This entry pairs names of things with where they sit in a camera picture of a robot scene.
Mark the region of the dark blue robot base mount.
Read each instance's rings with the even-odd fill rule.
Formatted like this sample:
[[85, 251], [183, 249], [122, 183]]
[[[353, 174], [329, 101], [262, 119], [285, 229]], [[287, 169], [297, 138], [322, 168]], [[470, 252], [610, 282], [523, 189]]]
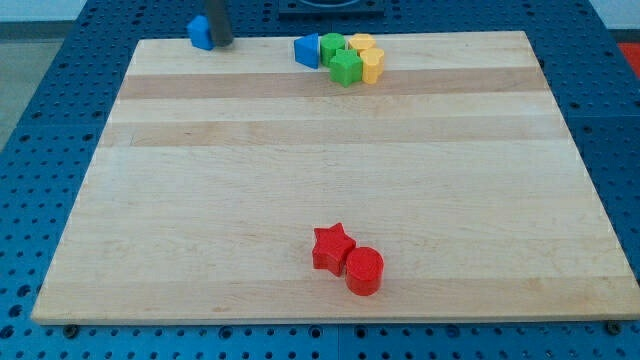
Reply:
[[383, 15], [385, 0], [279, 0], [278, 18]]

